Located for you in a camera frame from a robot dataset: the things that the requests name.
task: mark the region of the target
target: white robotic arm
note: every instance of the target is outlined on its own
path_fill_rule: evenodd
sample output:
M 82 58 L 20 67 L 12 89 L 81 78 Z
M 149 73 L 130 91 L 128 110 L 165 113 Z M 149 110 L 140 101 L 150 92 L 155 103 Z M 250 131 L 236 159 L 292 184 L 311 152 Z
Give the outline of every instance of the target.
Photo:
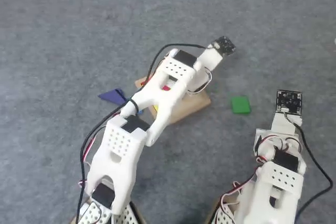
M 228 216 L 235 224 L 294 223 L 307 166 L 301 156 L 302 145 L 295 127 L 289 120 L 301 125 L 301 101 L 299 92 L 278 91 L 271 130 L 256 130 L 254 154 L 262 163 L 256 169 L 256 180 L 253 175 L 226 193 L 213 223 L 220 223 L 217 221 Z M 225 203 L 232 194 L 238 194 L 233 203 L 235 207 Z
M 175 105 L 187 92 L 204 88 L 208 83 L 208 73 L 224 56 L 234 51 L 234 45 L 226 37 L 211 43 L 198 58 L 182 50 L 171 50 L 148 83 L 121 109 L 119 115 L 107 122 L 85 187 L 100 213 L 100 218 L 92 221 L 104 224 L 110 217 L 115 221 L 124 211 L 130 202 L 144 145 L 155 143 L 169 124 Z M 173 81 L 171 89 L 162 90 L 169 80 Z M 136 116 L 136 112 L 152 105 L 158 106 L 158 114 L 152 125 L 148 125 Z M 79 223 L 86 224 L 86 218 L 83 216 Z

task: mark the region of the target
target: purple triangle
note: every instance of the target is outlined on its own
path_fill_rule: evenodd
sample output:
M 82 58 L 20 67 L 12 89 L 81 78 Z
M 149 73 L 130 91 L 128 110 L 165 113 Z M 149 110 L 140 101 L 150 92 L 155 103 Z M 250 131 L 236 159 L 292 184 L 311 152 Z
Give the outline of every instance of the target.
M 109 92 L 98 95 L 98 97 L 117 105 L 122 105 L 126 101 L 124 93 L 121 89 L 113 89 Z

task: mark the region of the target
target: black circuit board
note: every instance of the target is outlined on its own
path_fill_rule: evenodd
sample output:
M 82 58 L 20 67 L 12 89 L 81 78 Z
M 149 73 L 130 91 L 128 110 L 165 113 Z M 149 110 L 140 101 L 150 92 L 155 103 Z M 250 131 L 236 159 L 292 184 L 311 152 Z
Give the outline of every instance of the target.
M 231 55 L 236 51 L 235 45 L 226 36 L 215 40 L 212 45 L 223 57 Z
M 302 93 L 289 90 L 278 90 L 276 112 L 283 113 L 282 108 L 288 108 L 287 114 L 302 114 Z

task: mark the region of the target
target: wooden block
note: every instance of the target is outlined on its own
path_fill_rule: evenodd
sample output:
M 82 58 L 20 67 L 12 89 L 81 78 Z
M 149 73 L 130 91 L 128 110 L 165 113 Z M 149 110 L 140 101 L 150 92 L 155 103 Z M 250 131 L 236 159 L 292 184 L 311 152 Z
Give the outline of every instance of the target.
M 135 81 L 137 88 L 141 87 L 141 83 L 144 82 L 146 77 Z M 211 100 L 205 90 L 198 94 L 186 94 L 179 104 L 177 104 L 173 110 L 170 123 L 176 123 L 177 121 L 185 118 L 186 116 L 195 113 L 196 111 L 208 106 Z M 153 106 L 149 107 L 154 119 L 156 118 L 157 111 Z

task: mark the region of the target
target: green block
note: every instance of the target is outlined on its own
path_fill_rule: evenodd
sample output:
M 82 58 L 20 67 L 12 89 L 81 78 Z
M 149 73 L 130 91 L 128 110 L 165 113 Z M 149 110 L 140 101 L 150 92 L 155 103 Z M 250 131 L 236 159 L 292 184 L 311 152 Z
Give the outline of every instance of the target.
M 247 97 L 232 97 L 232 111 L 235 114 L 249 114 L 251 112 L 250 103 Z

